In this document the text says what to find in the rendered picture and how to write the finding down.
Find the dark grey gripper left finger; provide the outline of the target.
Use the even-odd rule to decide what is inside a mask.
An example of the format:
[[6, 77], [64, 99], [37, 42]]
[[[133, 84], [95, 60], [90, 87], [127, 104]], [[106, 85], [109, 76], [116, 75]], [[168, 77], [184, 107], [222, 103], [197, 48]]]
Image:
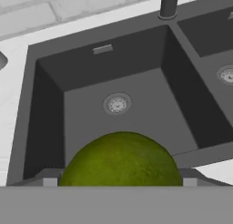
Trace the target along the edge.
[[33, 178], [16, 182], [15, 186], [57, 187], [63, 172], [62, 168], [45, 168]]

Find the black tap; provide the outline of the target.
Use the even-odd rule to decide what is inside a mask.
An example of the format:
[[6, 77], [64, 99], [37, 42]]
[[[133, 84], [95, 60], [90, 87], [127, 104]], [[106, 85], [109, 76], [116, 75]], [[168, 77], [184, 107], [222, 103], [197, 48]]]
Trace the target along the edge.
[[158, 17], [161, 20], [171, 20], [177, 16], [178, 0], [161, 0], [160, 11]]

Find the green lime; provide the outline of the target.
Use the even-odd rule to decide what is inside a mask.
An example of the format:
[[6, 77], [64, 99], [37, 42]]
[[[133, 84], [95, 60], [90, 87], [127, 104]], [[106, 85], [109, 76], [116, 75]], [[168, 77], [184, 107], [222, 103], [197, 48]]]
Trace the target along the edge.
[[181, 186], [175, 160], [155, 140], [116, 132], [84, 146], [66, 167], [62, 186]]

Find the grey bowl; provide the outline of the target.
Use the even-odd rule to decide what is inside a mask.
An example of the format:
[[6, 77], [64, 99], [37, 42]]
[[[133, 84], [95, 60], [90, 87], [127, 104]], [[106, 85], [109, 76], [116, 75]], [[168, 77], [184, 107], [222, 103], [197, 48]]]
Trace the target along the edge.
[[8, 62], [7, 57], [0, 51], [0, 70], [7, 65], [7, 62]]

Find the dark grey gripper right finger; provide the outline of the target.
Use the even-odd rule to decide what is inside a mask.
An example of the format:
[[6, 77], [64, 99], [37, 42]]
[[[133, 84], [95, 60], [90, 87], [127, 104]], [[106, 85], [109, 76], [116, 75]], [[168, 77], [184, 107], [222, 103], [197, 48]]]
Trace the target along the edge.
[[179, 173], [183, 178], [184, 187], [225, 186], [224, 182], [207, 178], [193, 168], [180, 168]]

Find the dark grey double sink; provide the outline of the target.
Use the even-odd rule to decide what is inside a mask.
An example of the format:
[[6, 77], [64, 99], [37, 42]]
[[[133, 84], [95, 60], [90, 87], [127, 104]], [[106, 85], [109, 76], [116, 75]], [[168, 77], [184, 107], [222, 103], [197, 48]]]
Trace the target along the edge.
[[233, 158], [233, 0], [169, 7], [28, 47], [6, 182], [58, 175], [93, 139], [153, 138], [180, 168]]

